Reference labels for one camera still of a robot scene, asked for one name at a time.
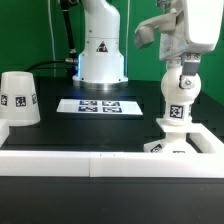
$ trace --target warning label sticker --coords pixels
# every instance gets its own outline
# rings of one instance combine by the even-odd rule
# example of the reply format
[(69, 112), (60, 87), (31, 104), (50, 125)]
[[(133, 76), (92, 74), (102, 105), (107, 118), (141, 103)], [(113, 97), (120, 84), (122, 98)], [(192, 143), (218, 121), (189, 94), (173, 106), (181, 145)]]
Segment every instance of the warning label sticker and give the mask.
[(100, 46), (97, 48), (96, 52), (108, 52), (106, 44), (104, 41), (100, 44)]

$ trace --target green wall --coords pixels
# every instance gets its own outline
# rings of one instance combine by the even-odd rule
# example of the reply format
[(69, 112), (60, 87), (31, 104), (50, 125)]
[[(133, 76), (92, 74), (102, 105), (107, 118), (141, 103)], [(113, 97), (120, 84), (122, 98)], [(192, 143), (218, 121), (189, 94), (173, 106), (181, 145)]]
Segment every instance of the green wall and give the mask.
[[(128, 0), (108, 0), (121, 14), (120, 51), (126, 54)], [(147, 49), (137, 50), (133, 43), (134, 30), (139, 22), (161, 14), (155, 0), (131, 0), (128, 44), (128, 77), (130, 80), (160, 81), (165, 63), (159, 61), (157, 41)], [(47, 0), (7, 0), (0, 2), (0, 72), (24, 70), (35, 63), (52, 60)], [(67, 38), (62, 13), (57, 0), (51, 0), (56, 58), (68, 56)], [(77, 50), (84, 47), (84, 13), (81, 5), (70, 10)], [(224, 23), (214, 52), (203, 55), (199, 74), (202, 90), (224, 105)], [(53, 76), (52, 70), (35, 70), (35, 75)], [(58, 70), (57, 76), (64, 76)]]

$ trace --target table surface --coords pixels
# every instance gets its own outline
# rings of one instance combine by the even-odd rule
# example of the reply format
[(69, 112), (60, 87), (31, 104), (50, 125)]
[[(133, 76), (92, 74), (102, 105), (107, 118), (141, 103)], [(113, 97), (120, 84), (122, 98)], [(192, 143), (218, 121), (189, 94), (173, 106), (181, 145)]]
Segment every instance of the table surface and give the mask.
[[(10, 128), (4, 150), (143, 152), (163, 138), (160, 82), (92, 91), (66, 78), (35, 80), (40, 123)], [(60, 99), (137, 101), (143, 115), (57, 113)], [(192, 109), (224, 141), (224, 107), (201, 93)], [(224, 223), (224, 180), (189, 178), (1, 177), (0, 223)]]

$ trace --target upside-down cup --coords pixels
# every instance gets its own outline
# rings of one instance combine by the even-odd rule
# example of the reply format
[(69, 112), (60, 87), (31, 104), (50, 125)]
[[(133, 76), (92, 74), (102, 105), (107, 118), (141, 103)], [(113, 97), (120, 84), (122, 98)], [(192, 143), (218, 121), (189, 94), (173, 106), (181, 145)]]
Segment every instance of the upside-down cup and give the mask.
[(28, 126), (40, 121), (32, 73), (2, 73), (0, 100), (0, 119), (7, 119), (9, 126)]

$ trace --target white cylinder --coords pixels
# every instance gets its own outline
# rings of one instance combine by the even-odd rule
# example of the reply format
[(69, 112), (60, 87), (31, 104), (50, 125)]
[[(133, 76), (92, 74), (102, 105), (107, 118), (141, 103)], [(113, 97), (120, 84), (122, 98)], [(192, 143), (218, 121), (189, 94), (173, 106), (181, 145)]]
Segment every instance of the white cylinder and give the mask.
[(182, 66), (169, 69), (161, 83), (166, 101), (164, 119), (173, 125), (185, 125), (192, 120), (191, 107), (201, 90), (201, 80), (196, 74), (195, 86), (191, 89), (179, 87)]
[(32, 73), (2, 73), (0, 98), (0, 117), (8, 119), (10, 126), (27, 126), (40, 121)]

